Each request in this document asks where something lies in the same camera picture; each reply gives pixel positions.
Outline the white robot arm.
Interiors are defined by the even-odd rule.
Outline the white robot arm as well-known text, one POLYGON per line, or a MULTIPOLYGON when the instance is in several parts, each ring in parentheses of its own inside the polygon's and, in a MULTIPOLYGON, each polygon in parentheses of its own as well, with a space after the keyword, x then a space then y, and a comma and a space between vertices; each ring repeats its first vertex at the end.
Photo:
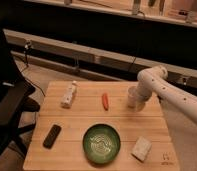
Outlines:
POLYGON ((155 92, 197 124, 197 96, 169 84, 167 76, 167 69, 161 65, 141 70, 137 75, 136 99, 147 101, 155 92))

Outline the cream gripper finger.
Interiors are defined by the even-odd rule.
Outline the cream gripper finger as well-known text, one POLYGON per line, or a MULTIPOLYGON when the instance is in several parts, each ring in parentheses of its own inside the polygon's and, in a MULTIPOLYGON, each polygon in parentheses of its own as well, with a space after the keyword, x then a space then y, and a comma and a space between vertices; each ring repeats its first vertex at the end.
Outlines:
POLYGON ((141 111, 145 107, 145 102, 137 102, 135 106, 136 111, 141 111))

